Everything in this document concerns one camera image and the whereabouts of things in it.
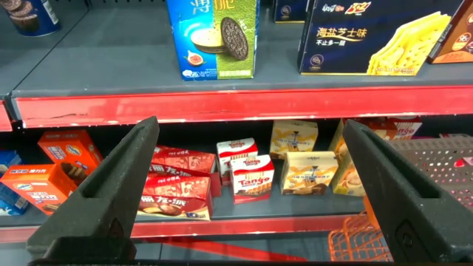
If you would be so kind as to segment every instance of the dark blue cracker box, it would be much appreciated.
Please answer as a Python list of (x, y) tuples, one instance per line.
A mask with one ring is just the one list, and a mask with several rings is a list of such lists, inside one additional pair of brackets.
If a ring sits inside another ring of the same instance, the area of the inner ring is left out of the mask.
[[(10, 166), (21, 163), (15, 151), (0, 151), (0, 177)], [(22, 215), (29, 203), (13, 190), (0, 183), (0, 216)]]
[(274, 22), (304, 23), (309, 0), (274, 0)]
[(311, 0), (303, 75), (416, 75), (463, 0)]

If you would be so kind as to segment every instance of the cracker box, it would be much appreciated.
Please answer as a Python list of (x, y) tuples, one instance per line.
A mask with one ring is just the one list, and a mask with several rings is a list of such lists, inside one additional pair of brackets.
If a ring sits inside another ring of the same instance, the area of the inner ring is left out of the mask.
[(299, 46), (303, 75), (417, 75), (463, 0), (317, 0)]
[[(355, 119), (373, 130), (384, 140), (393, 140), (398, 132), (392, 121), (380, 121), (376, 119)], [(361, 179), (353, 164), (352, 157), (348, 152), (347, 144), (342, 136), (346, 119), (340, 119), (338, 128), (330, 143), (329, 150), (335, 152), (338, 160), (338, 169), (332, 179), (333, 193), (351, 196), (364, 196), (364, 188)]]
[(465, 0), (432, 49), (431, 64), (473, 62), (473, 0)]
[(309, 0), (274, 0), (274, 22), (304, 23)]
[(184, 81), (253, 77), (259, 0), (166, 3)]
[(103, 160), (85, 130), (45, 132), (39, 146), (79, 185)]
[(219, 172), (222, 178), (222, 185), (231, 185), (230, 161), (255, 157), (258, 155), (258, 147), (252, 137), (244, 140), (232, 140), (217, 143), (217, 156), (219, 160)]
[(230, 166), (234, 204), (269, 199), (274, 175), (269, 155), (235, 159)]
[(283, 195), (323, 195), (338, 163), (333, 151), (288, 152), (282, 169)]
[(11, 166), (1, 181), (47, 215), (77, 188), (60, 165)]
[[(0, 177), (11, 166), (21, 163), (16, 151), (0, 151)], [(20, 197), (6, 185), (0, 183), (0, 216), (22, 215), (28, 207), (28, 201)]]
[(288, 151), (312, 151), (318, 135), (317, 123), (276, 120), (271, 135), (270, 156), (284, 159)]
[(222, 195), (215, 154), (158, 145), (154, 149), (149, 173), (163, 177), (210, 177), (212, 196)]
[(138, 214), (210, 220), (212, 198), (209, 177), (162, 177), (146, 180)]

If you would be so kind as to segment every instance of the white wafer box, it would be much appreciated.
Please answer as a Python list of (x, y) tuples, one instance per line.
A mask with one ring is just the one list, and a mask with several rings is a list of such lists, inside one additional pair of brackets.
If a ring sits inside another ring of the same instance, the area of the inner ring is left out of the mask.
[(244, 140), (232, 140), (217, 143), (218, 168), (222, 185), (230, 185), (230, 161), (254, 157), (258, 155), (258, 147), (252, 137)]

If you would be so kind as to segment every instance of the orange plastic basket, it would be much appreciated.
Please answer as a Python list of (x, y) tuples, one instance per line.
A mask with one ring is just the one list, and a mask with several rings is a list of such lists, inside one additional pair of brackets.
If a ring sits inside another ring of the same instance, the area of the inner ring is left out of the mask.
[(328, 246), (333, 262), (392, 262), (391, 253), (367, 197), (364, 198), (364, 205), (365, 211), (345, 219), (341, 230), (330, 232)]

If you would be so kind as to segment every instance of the red shelf edge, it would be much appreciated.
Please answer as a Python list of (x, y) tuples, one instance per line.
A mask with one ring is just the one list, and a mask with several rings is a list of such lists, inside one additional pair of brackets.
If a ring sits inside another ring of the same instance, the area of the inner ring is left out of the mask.
[[(340, 229), (343, 221), (350, 216), (352, 215), (232, 219), (209, 222), (137, 222), (133, 227), (132, 238), (331, 231)], [(0, 228), (0, 243), (25, 242), (37, 228), (38, 226)]]
[(473, 85), (16, 98), (27, 128), (473, 113)]

